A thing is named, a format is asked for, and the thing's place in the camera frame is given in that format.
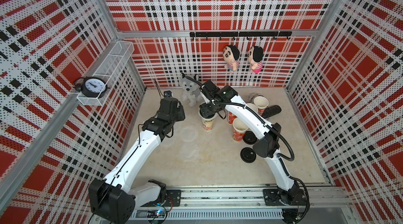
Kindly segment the yellow-red paper cup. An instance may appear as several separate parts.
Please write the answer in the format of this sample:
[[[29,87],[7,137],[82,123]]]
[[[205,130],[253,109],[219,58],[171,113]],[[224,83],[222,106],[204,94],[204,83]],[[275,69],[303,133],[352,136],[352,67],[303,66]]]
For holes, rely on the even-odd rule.
[[[202,116],[201,112],[199,112],[199,116],[201,117],[201,121],[202,121],[202,124],[203,124],[203,129],[205,131],[211,131],[213,129],[214,120],[217,117],[217,114],[214,114],[211,117],[205,118],[205,117]]]

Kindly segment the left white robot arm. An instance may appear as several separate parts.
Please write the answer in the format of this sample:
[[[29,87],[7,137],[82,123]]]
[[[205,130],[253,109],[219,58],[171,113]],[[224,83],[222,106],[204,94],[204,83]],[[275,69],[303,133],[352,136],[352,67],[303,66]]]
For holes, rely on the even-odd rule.
[[[89,186],[91,212],[113,224],[126,223],[137,207],[163,204],[166,184],[149,180],[132,189],[132,184],[152,152],[165,138],[171,138],[174,124],[185,120],[181,102],[163,97],[156,114],[137,127],[138,138],[122,160],[103,179]]]

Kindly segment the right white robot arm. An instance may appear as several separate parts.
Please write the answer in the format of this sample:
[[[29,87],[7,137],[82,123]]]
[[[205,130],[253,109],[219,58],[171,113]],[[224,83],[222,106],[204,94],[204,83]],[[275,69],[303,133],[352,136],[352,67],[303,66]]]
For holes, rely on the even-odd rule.
[[[234,114],[257,137],[253,150],[257,156],[264,158],[269,165],[276,179],[281,202],[284,205],[294,205],[299,196],[304,196],[306,206],[310,207],[306,186],[300,179],[290,175],[284,163],[284,160],[294,160],[294,152],[273,124],[248,107],[231,86],[219,88],[211,81],[199,86],[205,100],[205,103],[199,106],[200,114],[211,117],[223,110]]]

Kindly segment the red paper cup back-left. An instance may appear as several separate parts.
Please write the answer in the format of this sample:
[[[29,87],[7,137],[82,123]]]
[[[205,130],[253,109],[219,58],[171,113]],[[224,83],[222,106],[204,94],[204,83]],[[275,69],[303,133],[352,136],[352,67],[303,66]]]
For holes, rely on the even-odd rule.
[[[233,114],[232,112],[228,111],[227,112],[227,121],[228,124],[233,124],[234,120],[237,118],[237,116],[235,114]]]

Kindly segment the grey white husky plush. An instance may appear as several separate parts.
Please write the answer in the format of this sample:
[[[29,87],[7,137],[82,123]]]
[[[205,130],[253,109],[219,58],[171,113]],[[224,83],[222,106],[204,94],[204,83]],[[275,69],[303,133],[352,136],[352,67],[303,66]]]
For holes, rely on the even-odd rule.
[[[182,101],[189,101],[188,105],[190,107],[194,107],[198,102],[203,101],[202,93],[200,92],[200,86],[198,82],[200,81],[200,77],[198,74],[195,74],[192,80],[189,79],[189,76],[181,73],[181,88],[183,90],[182,93]]]

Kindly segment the silver alarm clock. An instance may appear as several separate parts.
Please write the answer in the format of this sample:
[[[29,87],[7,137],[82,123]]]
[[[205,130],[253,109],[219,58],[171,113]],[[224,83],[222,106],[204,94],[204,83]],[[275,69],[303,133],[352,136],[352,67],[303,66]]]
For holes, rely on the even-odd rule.
[[[256,97],[263,97],[263,95],[259,94],[259,93],[251,93],[249,95],[248,99],[249,99],[250,102],[253,102]]]

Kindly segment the red paper cup middle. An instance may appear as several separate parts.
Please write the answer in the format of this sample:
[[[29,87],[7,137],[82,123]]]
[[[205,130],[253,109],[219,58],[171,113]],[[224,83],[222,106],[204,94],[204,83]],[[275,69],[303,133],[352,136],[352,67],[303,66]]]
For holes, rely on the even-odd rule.
[[[246,104],[249,108],[251,108],[252,109],[252,111],[254,111],[255,113],[259,113],[259,109],[258,109],[258,107],[255,105],[255,104],[253,104],[253,103],[247,103]]]

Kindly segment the red paper cup back-right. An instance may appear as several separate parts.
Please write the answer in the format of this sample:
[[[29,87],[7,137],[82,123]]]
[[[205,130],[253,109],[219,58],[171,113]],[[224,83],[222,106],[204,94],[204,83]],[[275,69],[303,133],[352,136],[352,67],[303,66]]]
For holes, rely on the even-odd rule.
[[[258,108],[258,114],[262,116],[265,109],[269,106],[269,101],[263,96],[257,96],[254,98],[253,104]]]

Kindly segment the boy doll striped shirt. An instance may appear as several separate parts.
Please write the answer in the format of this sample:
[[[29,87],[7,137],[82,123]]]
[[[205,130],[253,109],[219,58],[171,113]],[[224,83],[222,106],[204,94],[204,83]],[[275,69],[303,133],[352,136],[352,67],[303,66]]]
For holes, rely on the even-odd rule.
[[[239,67],[240,51],[235,45],[228,45],[224,48],[223,59],[231,72],[237,71]]]

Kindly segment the black lid near front cup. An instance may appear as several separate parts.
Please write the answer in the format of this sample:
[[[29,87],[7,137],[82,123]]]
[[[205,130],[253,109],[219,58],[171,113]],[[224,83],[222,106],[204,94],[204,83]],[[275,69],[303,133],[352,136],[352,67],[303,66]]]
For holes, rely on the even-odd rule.
[[[257,137],[252,131],[247,131],[242,139],[248,145],[254,145],[257,142]]]

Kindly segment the black oblong case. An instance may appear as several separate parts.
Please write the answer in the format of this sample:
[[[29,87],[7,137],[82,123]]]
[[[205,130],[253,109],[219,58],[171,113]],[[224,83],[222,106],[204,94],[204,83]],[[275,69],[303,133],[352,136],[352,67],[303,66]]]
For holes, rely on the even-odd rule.
[[[266,107],[261,116],[264,119],[269,119],[275,115],[280,114],[281,111],[282,111],[282,109],[279,105],[272,105],[272,106]]]

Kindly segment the boy doll pink shirt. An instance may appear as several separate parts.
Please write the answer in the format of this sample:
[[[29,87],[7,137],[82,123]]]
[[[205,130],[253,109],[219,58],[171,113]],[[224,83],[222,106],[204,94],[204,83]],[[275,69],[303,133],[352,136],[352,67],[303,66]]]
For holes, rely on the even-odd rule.
[[[250,64],[250,68],[252,72],[258,74],[262,71],[263,68],[263,48],[259,46],[253,46],[247,53],[248,62]]]

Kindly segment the black round clock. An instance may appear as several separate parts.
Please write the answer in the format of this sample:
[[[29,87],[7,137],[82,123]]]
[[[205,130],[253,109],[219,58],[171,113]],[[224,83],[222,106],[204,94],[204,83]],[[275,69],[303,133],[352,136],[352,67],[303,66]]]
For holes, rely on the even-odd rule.
[[[81,77],[73,85],[77,92],[88,98],[102,98],[108,90],[107,83],[98,77]]]

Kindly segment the black hook rail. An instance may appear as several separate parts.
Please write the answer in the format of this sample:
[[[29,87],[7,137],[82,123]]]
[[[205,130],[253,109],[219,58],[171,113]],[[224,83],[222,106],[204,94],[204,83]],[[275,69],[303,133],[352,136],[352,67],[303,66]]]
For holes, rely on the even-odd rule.
[[[239,31],[239,32],[190,32],[190,37],[191,38],[213,38],[213,37],[218,37],[218,38],[223,38],[223,37],[229,37],[229,38],[236,38],[236,37],[286,37],[289,38],[292,36],[292,31],[252,31],[252,32],[247,32],[247,31]]]

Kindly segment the metal base rail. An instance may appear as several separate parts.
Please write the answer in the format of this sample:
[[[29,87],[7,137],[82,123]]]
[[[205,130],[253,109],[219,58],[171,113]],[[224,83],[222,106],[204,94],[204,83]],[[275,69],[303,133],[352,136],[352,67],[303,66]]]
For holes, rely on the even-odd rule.
[[[280,201],[271,186],[172,187],[163,206],[136,207],[129,224],[170,223],[290,223],[302,217],[303,224],[358,224],[352,200],[340,187],[308,185],[290,205]]]

